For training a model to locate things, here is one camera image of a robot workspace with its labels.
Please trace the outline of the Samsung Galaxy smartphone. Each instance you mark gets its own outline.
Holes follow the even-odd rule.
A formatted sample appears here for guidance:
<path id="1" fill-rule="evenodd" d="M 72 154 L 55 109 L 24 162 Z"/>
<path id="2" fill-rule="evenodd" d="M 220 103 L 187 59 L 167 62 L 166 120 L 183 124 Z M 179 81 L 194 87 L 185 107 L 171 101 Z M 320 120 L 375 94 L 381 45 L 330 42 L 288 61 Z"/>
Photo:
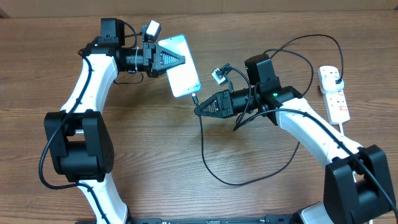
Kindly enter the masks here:
<path id="1" fill-rule="evenodd" d="M 185 63 L 167 69 L 170 88 L 175 98 L 196 93 L 201 90 L 200 79 L 185 35 L 175 35 L 158 41 L 165 49 L 185 57 Z"/>

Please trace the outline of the white charger plug adapter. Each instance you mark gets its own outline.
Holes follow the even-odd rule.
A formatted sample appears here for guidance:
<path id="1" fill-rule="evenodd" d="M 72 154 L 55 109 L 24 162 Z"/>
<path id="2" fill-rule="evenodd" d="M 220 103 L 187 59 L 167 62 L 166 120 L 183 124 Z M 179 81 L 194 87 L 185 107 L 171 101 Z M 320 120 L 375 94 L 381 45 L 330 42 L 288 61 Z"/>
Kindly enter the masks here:
<path id="1" fill-rule="evenodd" d="M 321 77 L 320 90 L 323 94 L 331 94 L 341 91 L 345 87 L 343 80 L 335 77 Z"/>

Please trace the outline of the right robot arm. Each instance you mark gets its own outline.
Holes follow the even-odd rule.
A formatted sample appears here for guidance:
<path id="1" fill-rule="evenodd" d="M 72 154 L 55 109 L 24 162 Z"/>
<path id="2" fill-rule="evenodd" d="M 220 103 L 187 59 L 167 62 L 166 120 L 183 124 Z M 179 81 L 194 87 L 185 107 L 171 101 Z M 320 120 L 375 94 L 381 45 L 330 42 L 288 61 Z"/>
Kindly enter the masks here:
<path id="1" fill-rule="evenodd" d="M 267 54 L 246 60 L 248 87 L 217 92 L 197 103 L 199 117 L 237 116 L 237 127 L 250 118 L 269 118 L 289 132 L 317 159 L 325 171 L 323 200 L 288 215 L 268 215 L 266 223 L 368 223 L 396 212 L 396 197 L 385 153 L 363 147 L 320 117 L 292 86 L 283 87 Z"/>

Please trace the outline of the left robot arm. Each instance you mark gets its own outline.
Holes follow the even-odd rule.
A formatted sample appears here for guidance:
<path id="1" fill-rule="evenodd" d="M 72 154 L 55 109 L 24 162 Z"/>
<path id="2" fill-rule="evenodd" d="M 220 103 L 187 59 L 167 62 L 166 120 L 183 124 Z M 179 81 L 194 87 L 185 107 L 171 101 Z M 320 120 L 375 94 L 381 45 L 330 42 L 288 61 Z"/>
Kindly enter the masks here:
<path id="1" fill-rule="evenodd" d="M 114 147 L 103 119 L 104 104 L 121 72 L 157 78 L 185 63 L 185 57 L 156 44 L 161 25 L 150 21 L 133 32 L 142 47 L 125 46 L 128 23 L 101 20 L 100 35 L 78 51 L 82 70 L 68 101 L 47 113 L 47 143 L 39 161 L 39 179 L 49 189 L 79 188 L 95 214 L 95 223 L 133 223 L 111 171 Z"/>

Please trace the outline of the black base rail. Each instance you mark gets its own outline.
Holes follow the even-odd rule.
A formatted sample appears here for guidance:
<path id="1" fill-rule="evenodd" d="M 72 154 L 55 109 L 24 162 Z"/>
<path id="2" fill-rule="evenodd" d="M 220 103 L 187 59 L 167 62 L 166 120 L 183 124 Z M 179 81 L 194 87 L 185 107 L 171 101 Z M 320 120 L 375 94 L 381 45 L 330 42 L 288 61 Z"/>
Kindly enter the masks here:
<path id="1" fill-rule="evenodd" d="M 189 218 L 162 220 L 160 218 L 131 218 L 128 224 L 291 224 L 292 215 L 266 215 L 264 217 L 240 217 L 240 218 Z"/>

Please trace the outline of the white power strip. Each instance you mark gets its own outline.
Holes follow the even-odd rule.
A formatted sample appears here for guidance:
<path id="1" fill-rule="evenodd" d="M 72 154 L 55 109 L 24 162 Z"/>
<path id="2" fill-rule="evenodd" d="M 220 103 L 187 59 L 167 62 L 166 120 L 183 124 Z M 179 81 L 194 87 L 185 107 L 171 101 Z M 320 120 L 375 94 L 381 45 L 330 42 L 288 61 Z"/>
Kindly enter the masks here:
<path id="1" fill-rule="evenodd" d="M 318 79 L 321 77 L 335 77 L 340 79 L 336 67 L 324 65 L 318 69 Z M 323 94 L 326 115 L 330 124 L 343 124 L 350 120 L 348 106 L 343 89 L 331 94 Z"/>

